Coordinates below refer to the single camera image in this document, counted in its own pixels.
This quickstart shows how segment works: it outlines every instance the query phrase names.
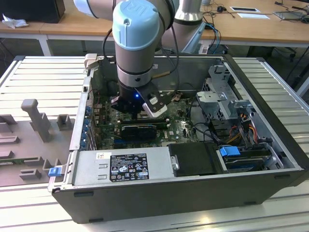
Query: wooden desk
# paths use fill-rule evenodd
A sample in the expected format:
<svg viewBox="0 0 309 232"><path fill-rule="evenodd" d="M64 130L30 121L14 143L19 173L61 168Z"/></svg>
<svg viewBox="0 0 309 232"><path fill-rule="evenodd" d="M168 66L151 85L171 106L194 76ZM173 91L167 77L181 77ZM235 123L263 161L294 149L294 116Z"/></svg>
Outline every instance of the wooden desk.
<svg viewBox="0 0 309 232"><path fill-rule="evenodd" d="M286 9L282 6L275 5L274 2L275 0L216 0L217 4L223 4L231 13L235 12L230 6L251 7L257 8L261 12L260 14L267 14L267 17L270 18L241 18L238 14L233 14L235 16L235 18L233 18L230 14L217 13L213 20L216 28L221 32L222 43L233 44L233 41L244 41L249 44L250 42L276 43L276 46L291 43L307 47L309 45L309 25L300 21L281 21L279 17L272 13L286 11ZM290 11L292 11L294 10L292 6L305 7L307 4L298 1L284 0L284 5L289 7ZM216 13L217 7L216 4L212 4L209 7L202 7L201 9L203 11L211 11L212 8L212 11ZM211 22L210 16L206 16L205 18L208 22ZM202 38L206 39L207 36L212 36L213 38L213 32L204 32Z"/></svg>
<svg viewBox="0 0 309 232"><path fill-rule="evenodd" d="M97 19L79 12L73 0L64 0L66 11L58 24L45 23L41 34L105 36L112 21Z"/></svg>
<svg viewBox="0 0 309 232"><path fill-rule="evenodd" d="M216 0L217 4L223 4L229 12L233 12L230 6L257 8L262 14L285 11L284 7L275 5L274 2L275 0ZM30 27L15 30L0 24L0 37L37 39L45 56L52 54L48 40L102 41L104 39L112 27L111 21L96 19L79 12L73 0L64 0L64 3L66 11L58 24L30 22ZM284 4L290 10L293 10L292 6L306 6L305 3L291 0L284 0ZM206 10L216 13L217 5L213 4ZM222 35L221 44L289 47L309 45L309 25L304 23L281 21L273 14L267 15L270 19L250 19L233 15L235 19L230 14L220 13L214 18L215 26ZM211 22L210 16L206 16L206 19ZM213 38L213 32L205 30L201 37L202 48L208 47Z"/></svg>

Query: blue latch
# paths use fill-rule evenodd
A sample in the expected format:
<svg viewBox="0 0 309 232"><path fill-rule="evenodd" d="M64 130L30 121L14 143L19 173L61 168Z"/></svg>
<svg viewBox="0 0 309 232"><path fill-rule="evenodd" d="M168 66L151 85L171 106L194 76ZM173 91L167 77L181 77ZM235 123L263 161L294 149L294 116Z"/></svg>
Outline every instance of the blue latch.
<svg viewBox="0 0 309 232"><path fill-rule="evenodd" d="M224 146L219 151L221 156L240 156L240 152L236 146Z"/></svg>
<svg viewBox="0 0 309 232"><path fill-rule="evenodd" d="M55 167L55 168L50 168L49 172L48 172L48 176L52 177L52 176L61 176L61 167Z"/></svg>

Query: white paper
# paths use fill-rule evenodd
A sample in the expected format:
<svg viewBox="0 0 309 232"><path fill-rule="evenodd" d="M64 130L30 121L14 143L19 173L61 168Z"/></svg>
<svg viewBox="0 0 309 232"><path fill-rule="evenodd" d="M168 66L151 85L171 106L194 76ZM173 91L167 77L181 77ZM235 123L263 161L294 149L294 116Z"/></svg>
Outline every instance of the white paper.
<svg viewBox="0 0 309 232"><path fill-rule="evenodd" d="M270 19L265 14L246 14L246 13L237 13L242 18L259 18L259 19Z"/></svg>
<svg viewBox="0 0 309 232"><path fill-rule="evenodd" d="M7 25L10 28L15 29L15 28L29 26L24 19L15 20L15 19L11 19L11 18L6 17L3 14L2 14L2 16L3 16L2 23L4 23L5 25Z"/></svg>

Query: light blue joint cap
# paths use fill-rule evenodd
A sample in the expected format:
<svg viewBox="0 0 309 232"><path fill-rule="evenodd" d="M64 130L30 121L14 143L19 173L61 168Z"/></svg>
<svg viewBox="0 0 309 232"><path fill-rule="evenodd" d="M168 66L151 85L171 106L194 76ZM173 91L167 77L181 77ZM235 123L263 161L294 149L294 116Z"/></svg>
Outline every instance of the light blue joint cap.
<svg viewBox="0 0 309 232"><path fill-rule="evenodd" d="M205 25L206 25L205 22L201 23L201 25L196 30L194 36L190 39L188 44L182 50L183 53L194 53L195 52L197 45L198 45L198 42L200 41L200 38L201 38L203 31L205 29Z"/></svg>
<svg viewBox="0 0 309 232"><path fill-rule="evenodd" d="M160 29L157 8L147 0L126 0L113 12L112 34L123 49L138 51L148 47Z"/></svg>

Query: metal bracket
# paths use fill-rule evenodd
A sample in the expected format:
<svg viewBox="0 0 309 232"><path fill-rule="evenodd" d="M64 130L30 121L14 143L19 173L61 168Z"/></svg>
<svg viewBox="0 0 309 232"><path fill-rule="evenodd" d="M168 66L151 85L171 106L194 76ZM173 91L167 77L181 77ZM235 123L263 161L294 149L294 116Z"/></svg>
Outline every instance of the metal bracket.
<svg viewBox="0 0 309 232"><path fill-rule="evenodd" d="M85 56L84 65L85 69L89 70L98 65L98 61L104 59L103 57L98 57L96 53L90 53Z"/></svg>

